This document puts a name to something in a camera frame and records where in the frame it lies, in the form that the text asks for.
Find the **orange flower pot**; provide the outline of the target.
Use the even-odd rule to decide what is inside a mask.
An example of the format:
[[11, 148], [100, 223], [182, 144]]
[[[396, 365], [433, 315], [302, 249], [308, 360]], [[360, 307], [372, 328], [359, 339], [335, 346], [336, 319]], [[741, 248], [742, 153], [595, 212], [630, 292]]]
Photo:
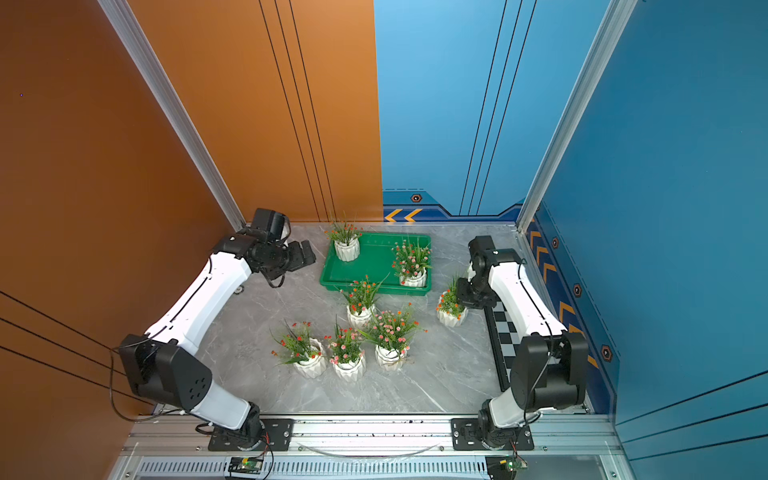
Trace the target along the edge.
[[447, 327], [457, 327], [466, 318], [468, 308], [460, 303], [457, 295], [459, 277], [454, 276], [441, 294], [436, 307], [438, 320]]

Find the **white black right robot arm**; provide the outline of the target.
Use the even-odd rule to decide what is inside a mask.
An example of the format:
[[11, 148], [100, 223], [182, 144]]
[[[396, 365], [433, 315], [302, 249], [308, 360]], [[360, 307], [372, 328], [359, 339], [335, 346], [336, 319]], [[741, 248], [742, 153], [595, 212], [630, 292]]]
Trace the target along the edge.
[[471, 274], [457, 281], [459, 304], [490, 315], [502, 306], [502, 316], [512, 321], [520, 338], [509, 385], [478, 413], [478, 436], [490, 449], [514, 448], [543, 409], [584, 402], [589, 345], [547, 308], [517, 251], [498, 249], [490, 236], [475, 237], [468, 248]]

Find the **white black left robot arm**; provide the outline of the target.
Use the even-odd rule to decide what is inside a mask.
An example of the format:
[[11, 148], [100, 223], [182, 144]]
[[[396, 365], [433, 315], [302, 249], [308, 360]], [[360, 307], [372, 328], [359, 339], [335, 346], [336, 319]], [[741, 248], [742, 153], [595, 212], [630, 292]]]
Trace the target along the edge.
[[117, 347], [132, 392], [212, 424], [212, 450], [266, 447], [258, 406], [216, 383], [196, 353], [226, 302], [252, 274], [263, 275], [278, 288], [286, 273], [315, 260], [307, 240], [266, 241], [242, 234], [223, 238], [171, 309], [144, 334], [128, 335]]

